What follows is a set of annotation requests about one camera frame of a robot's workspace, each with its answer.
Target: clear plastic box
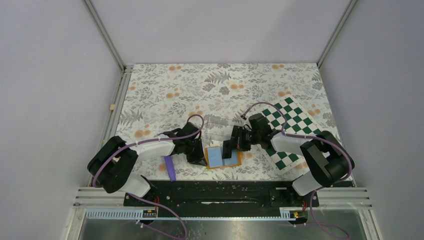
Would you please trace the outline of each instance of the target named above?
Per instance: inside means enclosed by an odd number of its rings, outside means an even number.
[[[228,119],[209,116],[206,118],[204,135],[212,141],[223,142],[231,138],[233,126],[242,126],[243,122],[244,120],[241,117],[239,119]]]

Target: table surface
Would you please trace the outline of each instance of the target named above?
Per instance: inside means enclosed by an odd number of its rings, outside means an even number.
[[[339,139],[320,72],[315,63],[291,64],[136,64],[116,129],[128,143],[181,128],[192,114],[236,119],[251,104],[277,103],[291,94],[323,130]],[[200,124],[199,119],[193,122]],[[203,142],[210,147],[213,142]],[[244,152],[242,165],[219,169],[172,156],[177,180],[291,181],[308,171],[306,164],[281,173],[259,148]],[[168,180],[162,157],[137,162],[133,172]]]

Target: aluminum frame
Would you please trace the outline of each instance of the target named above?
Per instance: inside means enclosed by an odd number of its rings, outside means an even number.
[[[88,14],[90,15],[91,19],[93,20],[95,26],[97,27],[101,38],[104,40],[106,47],[109,49],[110,53],[112,54],[112,57],[116,62],[116,65],[118,65],[118,68],[121,71],[124,71],[125,70],[125,63],[122,60],[122,58],[121,58],[118,50],[116,49],[114,43],[112,42],[111,36],[109,36],[108,31],[106,31],[106,28],[103,25],[103,22],[100,19],[100,16],[97,13],[97,10],[94,7],[92,1],[91,0],[82,0],[82,2],[84,3]]]
[[[340,20],[338,21],[334,31],[332,32],[330,36],[330,39],[328,40],[327,44],[324,47],[324,51],[322,51],[321,56],[318,59],[318,62],[316,62],[318,69],[321,68],[324,61],[326,60],[327,55],[329,54],[331,48],[333,47],[333,44],[336,41],[337,37],[339,36],[339,33],[342,31],[343,27],[345,26],[346,20],[348,20],[348,17],[352,13],[357,2],[358,0],[350,0],[349,3],[347,4],[347,7],[344,10],[343,14],[341,15]]]
[[[96,11],[91,0],[82,0],[90,17],[93,19],[99,34],[103,38],[107,48],[112,54],[113,59],[122,71],[122,77],[118,81],[116,90],[113,95],[111,103],[111,111],[107,117],[105,127],[98,149],[100,149],[105,140],[108,140],[115,134],[119,117],[124,104],[125,95],[127,93],[128,84],[130,82],[133,65],[125,65],[118,50],[114,46],[111,37],[109,36],[99,14]],[[344,27],[346,20],[351,14],[354,6],[358,0],[350,0],[343,15],[341,16],[337,26],[335,27],[330,39],[328,40],[321,56],[317,61],[318,68],[321,68],[329,51],[331,50],[334,42],[336,41],[340,31]],[[112,194],[106,193],[103,189],[94,187],[80,187],[75,198],[74,207],[71,210],[68,221],[64,228],[63,239],[77,240],[79,238],[83,222],[89,209],[115,209],[115,210],[141,210],[143,207],[125,207],[123,206],[125,194],[123,192],[115,192]],[[351,210],[356,209],[360,215],[360,219],[365,230],[367,239],[369,240],[382,240],[380,228],[376,222],[374,211],[372,208],[371,200],[369,199],[368,192],[364,187],[331,187],[318,191],[318,198],[320,200],[320,207],[317,210]],[[300,210],[299,207],[282,208],[283,210]],[[210,218],[194,218],[196,220],[210,220]]]
[[[124,192],[107,193],[102,188],[80,187],[75,201],[73,220],[68,227],[67,240],[77,240],[83,226],[84,219],[133,219],[134,214],[140,210],[152,210],[154,207],[126,207]],[[365,187],[329,187],[318,191],[319,207],[315,210],[356,210],[368,240],[382,240],[380,229],[377,225],[372,202]],[[281,207],[281,215],[287,211],[300,211],[301,207]],[[161,217],[158,220],[177,220],[175,217]],[[186,221],[286,221],[283,217],[182,217]]]

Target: gray wall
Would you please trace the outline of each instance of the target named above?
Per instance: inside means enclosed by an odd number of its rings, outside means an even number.
[[[93,0],[134,63],[317,62],[349,0]]]
[[[422,239],[424,1],[360,0],[321,73],[385,240]]]
[[[1,3],[0,239],[57,240],[119,70],[81,1]]]

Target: purple cable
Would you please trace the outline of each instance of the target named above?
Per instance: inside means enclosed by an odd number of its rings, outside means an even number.
[[[205,125],[205,119],[200,115],[200,114],[193,114],[193,115],[191,115],[188,119],[187,119],[187,123],[189,122],[189,120],[192,118],[192,117],[194,117],[194,116],[197,116],[197,117],[199,117],[200,119],[201,119],[201,126],[200,126],[200,128],[196,131],[196,132],[193,132],[192,134],[189,134],[189,135],[187,135],[187,136],[179,136],[179,137],[166,137],[166,138],[152,138],[152,139],[146,139],[146,140],[142,140],[142,141],[139,141],[139,142],[135,142],[135,143],[131,143],[131,144],[128,144],[128,145],[125,145],[125,146],[123,146],[123,147],[121,147],[120,149],[118,149],[116,152],[114,152],[104,163],[103,163],[103,165],[101,165],[100,166],[100,168],[98,169],[98,171],[96,172],[96,174],[94,175],[94,177],[93,177],[93,180],[92,180],[92,185],[93,185],[93,187],[95,187],[95,188],[101,188],[100,186],[98,186],[97,185],[97,178],[99,177],[99,175],[100,175],[100,173],[103,171],[103,169],[105,169],[105,167],[106,167],[106,165],[110,162],[110,161],[112,161],[112,159],[116,156],[116,155],[118,155],[120,152],[122,152],[123,150],[125,150],[125,149],[127,149],[127,148],[131,148],[131,147],[134,147],[134,146],[137,146],[137,145],[140,145],[140,144],[145,144],[145,143],[150,143],[150,142],[158,142],[158,141],[166,141],[166,140],[180,140],[180,139],[187,139],[187,138],[190,138],[190,137],[193,137],[193,136],[195,136],[195,135],[197,135],[198,133],[200,133],[201,131],[202,131],[202,129],[203,129],[203,126]],[[187,232],[187,227],[186,227],[186,225],[185,225],[185,223],[183,222],[183,220],[181,220],[181,218],[180,218],[180,216],[178,216],[174,211],[172,211],[169,207],[167,207],[167,206],[165,206],[165,205],[162,205],[162,204],[159,204],[159,203],[155,203],[155,202],[152,202],[152,201],[148,201],[148,200],[145,200],[145,199],[143,199],[143,198],[141,198],[141,197],[138,197],[138,196],[135,196],[135,195],[133,195],[133,194],[131,194],[131,193],[128,193],[129,195],[131,195],[131,196],[133,196],[134,198],[136,198],[136,199],[138,199],[138,200],[140,200],[140,201],[143,201],[143,202],[145,202],[145,203],[148,203],[148,204],[152,204],[152,205],[155,205],[155,206],[159,206],[159,207],[161,207],[161,208],[164,208],[164,209],[166,209],[166,210],[168,210],[170,213],[172,213],[180,222],[181,222],[181,224],[182,224],[182,227],[184,228],[184,232],[185,232],[185,235],[184,235],[184,237],[178,237],[178,236],[172,236],[172,235],[170,235],[170,234],[168,234],[168,233],[166,233],[166,232],[163,232],[163,231],[161,231],[161,230],[159,230],[159,229],[156,229],[156,228],[154,228],[154,227],[152,227],[152,226],[149,226],[149,225],[144,225],[144,226],[146,226],[147,228],[149,228],[149,229],[151,229],[151,230],[154,230],[154,231],[156,231],[156,232],[158,232],[158,233],[161,233],[161,234],[163,234],[163,235],[166,235],[166,236],[168,236],[168,237],[170,237],[170,238],[174,238],[174,239],[178,239],[178,240],[184,240],[184,239],[186,239],[188,236],[189,236],[189,233]]]
[[[329,223],[320,223],[320,224],[322,226],[325,226],[325,227],[336,228],[336,229],[342,231],[343,233],[345,233],[346,235],[349,236],[349,233],[346,230],[344,230],[343,228],[341,228],[341,227],[339,227],[337,225],[329,224]],[[296,227],[296,228],[298,228],[298,227],[309,227],[309,226],[319,226],[316,222],[311,222],[311,223],[306,223],[306,224],[297,224],[297,225],[292,225],[292,224],[277,224],[277,225],[278,226],[283,226],[283,227]]]
[[[320,137],[317,137],[317,136],[312,136],[312,135],[302,135],[302,134],[292,134],[292,133],[286,133],[285,131],[286,131],[286,125],[287,125],[287,117],[283,114],[283,112],[281,112],[281,110],[277,107],[277,106],[275,106],[275,105],[273,105],[273,104],[271,104],[271,103],[269,103],[269,102],[266,102],[266,101],[260,101],[260,102],[257,102],[257,103],[255,103],[255,104],[253,104],[253,105],[251,105],[244,113],[243,113],[243,115],[242,116],[246,116],[246,114],[254,107],[254,106],[256,106],[256,105],[258,105],[258,104],[266,104],[266,105],[270,105],[270,106],[272,106],[272,107],[274,107],[277,111],[278,111],[278,113],[284,118],[284,123],[282,124],[282,128],[281,128],[281,132],[282,132],[282,134],[284,134],[284,136],[289,136],[289,137],[292,137],[292,138],[299,138],[299,139],[315,139],[315,140],[318,140],[318,141],[321,141],[321,142],[323,142],[323,143],[326,143],[326,144],[328,144],[328,145],[331,145],[332,147],[334,147],[335,149],[337,149],[338,151],[340,151],[341,152],[341,154],[343,155],[343,157],[344,157],[344,159],[346,159],[346,161],[347,161],[347,165],[348,165],[348,171],[347,171],[347,174],[346,174],[346,176],[344,176],[343,178],[341,178],[341,179],[339,179],[338,181],[336,181],[336,183],[338,183],[338,182],[342,182],[342,181],[344,181],[344,180],[346,180],[351,174],[352,174],[352,163],[351,163],[351,161],[349,160],[349,157],[348,157],[348,154],[344,151],[344,150],[342,150],[339,146],[337,146],[336,144],[334,144],[334,143],[332,143],[332,142],[330,142],[330,141],[328,141],[328,140],[325,140],[325,139],[323,139],[323,138],[320,138]],[[337,226],[337,225],[334,225],[334,224],[328,224],[328,223],[319,223],[316,219],[315,219],[315,216],[314,216],[314,211],[312,210],[312,201],[313,201],[313,196],[314,196],[314,194],[315,194],[315,192],[316,191],[318,191],[318,190],[321,190],[321,189],[323,189],[324,187],[319,187],[318,189],[315,189],[314,191],[312,191],[312,193],[311,193],[311,195],[310,195],[310,201],[309,201],[309,209],[310,209],[310,215],[312,216],[312,219],[315,221],[315,223],[316,223],[316,225],[318,225],[318,227],[321,229],[321,230],[323,230],[326,234],[328,234],[329,236],[331,236],[331,237],[333,237],[333,238],[336,238],[336,239],[346,239],[346,240],[350,240],[351,239],[351,237],[350,237],[350,235],[349,235],[349,233],[346,231],[346,230],[344,230],[343,228],[341,228],[341,227],[339,227],[339,226]],[[335,234],[333,234],[333,233],[331,233],[331,232],[329,232],[327,229],[325,229],[324,228],[324,226],[327,226],[327,227],[334,227],[334,228],[337,228],[337,229],[339,229],[339,230],[341,230],[342,232],[344,232],[346,235],[347,235],[347,237],[340,237],[340,236],[337,236],[337,235],[335,235]]]
[[[164,232],[164,231],[162,231],[162,230],[159,230],[159,229],[157,229],[157,228],[155,228],[155,227],[152,227],[152,226],[149,226],[149,225],[146,225],[146,224],[141,223],[141,226],[142,226],[142,227],[146,227],[146,228],[148,228],[148,229],[151,229],[151,230],[153,230],[153,231],[156,231],[156,232],[158,232],[158,233],[160,233],[160,234],[163,234],[163,235],[165,235],[165,236],[167,236],[167,237],[170,237],[170,238],[172,238],[172,239],[184,240],[184,239],[186,239],[186,238],[188,238],[188,237],[189,237],[189,232],[187,231],[186,224],[183,222],[183,220],[181,219],[181,217],[180,217],[180,216],[178,216],[178,214],[177,214],[176,212],[174,212],[171,208],[169,208],[169,207],[167,207],[167,206],[165,206],[165,205],[162,205],[162,204],[160,204],[160,203],[156,203],[156,202],[152,202],[152,201],[149,201],[149,200],[143,199],[143,198],[141,198],[141,197],[139,197],[139,196],[136,196],[136,195],[134,195],[134,194],[131,194],[131,193],[128,193],[128,195],[130,195],[131,197],[133,197],[133,198],[135,198],[135,199],[137,199],[137,200],[140,200],[140,201],[142,201],[142,202],[145,202],[145,203],[147,203],[147,204],[155,205],[155,206],[158,206],[158,207],[161,207],[161,208],[164,208],[164,209],[168,210],[168,211],[169,211],[170,213],[172,213],[172,214],[173,214],[173,215],[174,215],[174,216],[175,216],[175,217],[179,220],[179,222],[181,223],[182,228],[184,229],[184,237],[173,236],[173,235],[171,235],[171,234],[169,234],[169,233],[166,233],[166,232]]]

